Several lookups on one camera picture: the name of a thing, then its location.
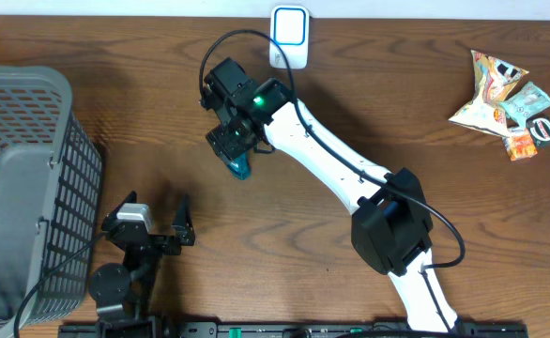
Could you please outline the green round-logo packet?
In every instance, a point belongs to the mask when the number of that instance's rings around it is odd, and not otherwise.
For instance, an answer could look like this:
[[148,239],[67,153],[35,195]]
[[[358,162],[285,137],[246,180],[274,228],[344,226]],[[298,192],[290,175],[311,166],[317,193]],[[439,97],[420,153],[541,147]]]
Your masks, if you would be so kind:
[[527,122],[527,130],[535,147],[550,146],[550,118],[547,115],[532,117]]

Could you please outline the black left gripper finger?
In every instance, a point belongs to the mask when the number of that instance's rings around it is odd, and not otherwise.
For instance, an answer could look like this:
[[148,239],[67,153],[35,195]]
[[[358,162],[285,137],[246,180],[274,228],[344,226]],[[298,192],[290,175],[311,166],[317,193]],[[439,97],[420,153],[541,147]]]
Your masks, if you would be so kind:
[[176,231],[176,238],[181,246],[193,246],[195,232],[191,220],[191,199],[185,194],[178,205],[171,227]]
[[117,213],[118,211],[127,203],[136,203],[137,202],[137,192],[131,191],[125,199],[117,206],[115,207],[110,213],[107,214],[107,216],[104,218],[101,224],[101,230],[103,232],[109,232],[111,228],[114,226],[114,224],[117,221]]

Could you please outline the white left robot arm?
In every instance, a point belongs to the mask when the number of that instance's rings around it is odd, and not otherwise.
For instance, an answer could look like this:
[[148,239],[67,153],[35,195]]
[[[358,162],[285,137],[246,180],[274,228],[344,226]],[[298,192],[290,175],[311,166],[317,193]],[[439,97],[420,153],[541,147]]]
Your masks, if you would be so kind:
[[98,337],[173,337],[170,320],[148,312],[160,262],[180,255],[192,246],[195,233],[190,197],[184,195],[171,227],[173,235],[150,232],[153,218],[149,206],[130,192],[102,222],[108,241],[124,252],[120,263],[107,263],[93,273],[88,291],[96,303]]

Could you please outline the orange tissue pack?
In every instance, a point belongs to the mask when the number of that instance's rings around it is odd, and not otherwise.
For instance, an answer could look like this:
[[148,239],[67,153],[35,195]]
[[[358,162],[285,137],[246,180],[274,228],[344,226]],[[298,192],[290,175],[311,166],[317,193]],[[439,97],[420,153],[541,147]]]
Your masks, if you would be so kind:
[[534,141],[526,128],[509,128],[510,136],[503,139],[503,144],[511,161],[529,159],[537,155]]

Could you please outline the orange snack chip bag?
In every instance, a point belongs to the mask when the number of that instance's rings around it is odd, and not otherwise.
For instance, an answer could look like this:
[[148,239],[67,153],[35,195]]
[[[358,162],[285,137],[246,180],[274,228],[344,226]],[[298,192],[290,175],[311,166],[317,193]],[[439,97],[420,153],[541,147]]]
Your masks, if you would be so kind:
[[454,115],[450,123],[498,137],[508,137],[503,102],[529,71],[497,57],[471,50],[474,95]]

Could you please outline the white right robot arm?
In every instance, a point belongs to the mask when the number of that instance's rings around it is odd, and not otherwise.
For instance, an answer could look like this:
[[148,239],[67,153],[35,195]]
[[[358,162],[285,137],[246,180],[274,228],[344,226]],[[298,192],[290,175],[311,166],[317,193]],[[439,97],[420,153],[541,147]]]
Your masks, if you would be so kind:
[[435,276],[432,213],[417,177],[392,173],[328,131],[293,92],[271,78],[258,84],[227,58],[200,75],[201,104],[220,120],[206,139],[231,173],[251,173],[248,153],[261,142],[302,164],[351,216],[351,243],[363,261],[390,277],[412,330],[455,333],[458,315]]

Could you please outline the white flushable wipes pack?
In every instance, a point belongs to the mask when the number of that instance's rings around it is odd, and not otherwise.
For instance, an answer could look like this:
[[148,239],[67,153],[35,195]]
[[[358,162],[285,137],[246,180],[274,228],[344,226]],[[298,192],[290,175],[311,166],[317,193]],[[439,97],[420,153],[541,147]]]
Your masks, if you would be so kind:
[[528,82],[518,93],[498,106],[519,127],[524,128],[531,117],[550,107],[550,97],[535,84]]

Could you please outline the blue water bottle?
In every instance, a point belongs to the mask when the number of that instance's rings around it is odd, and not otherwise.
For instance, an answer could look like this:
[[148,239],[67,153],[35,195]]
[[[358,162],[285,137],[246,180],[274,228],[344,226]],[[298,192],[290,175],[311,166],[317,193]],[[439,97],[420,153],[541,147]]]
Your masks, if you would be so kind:
[[251,175],[248,153],[243,153],[236,159],[229,162],[226,167],[229,169],[231,174],[239,180],[245,180]]

